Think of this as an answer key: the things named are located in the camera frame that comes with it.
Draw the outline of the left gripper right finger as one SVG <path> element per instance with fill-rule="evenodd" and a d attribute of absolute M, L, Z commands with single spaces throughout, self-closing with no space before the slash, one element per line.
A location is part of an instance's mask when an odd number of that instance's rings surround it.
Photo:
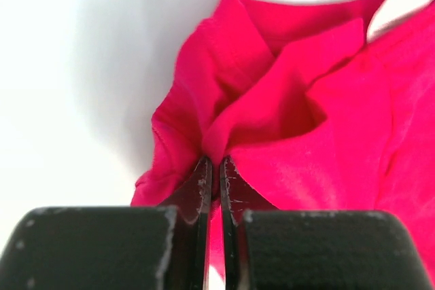
<path fill-rule="evenodd" d="M 383 211 L 282 211 L 220 164 L 227 289 L 432 289 L 411 235 Z"/>

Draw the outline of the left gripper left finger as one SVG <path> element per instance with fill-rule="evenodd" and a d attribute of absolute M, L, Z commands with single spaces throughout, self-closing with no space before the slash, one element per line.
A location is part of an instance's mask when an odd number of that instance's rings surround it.
<path fill-rule="evenodd" d="M 213 166 L 156 206 L 41 207 L 1 256 L 2 289 L 206 289 Z"/>

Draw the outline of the magenta t shirt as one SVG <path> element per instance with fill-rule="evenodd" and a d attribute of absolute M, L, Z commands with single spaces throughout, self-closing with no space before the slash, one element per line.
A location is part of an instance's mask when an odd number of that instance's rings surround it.
<path fill-rule="evenodd" d="M 434 5 L 369 41 L 383 2 L 220 0 L 181 47 L 132 205 L 230 156 L 279 209 L 393 213 L 433 276 Z"/>

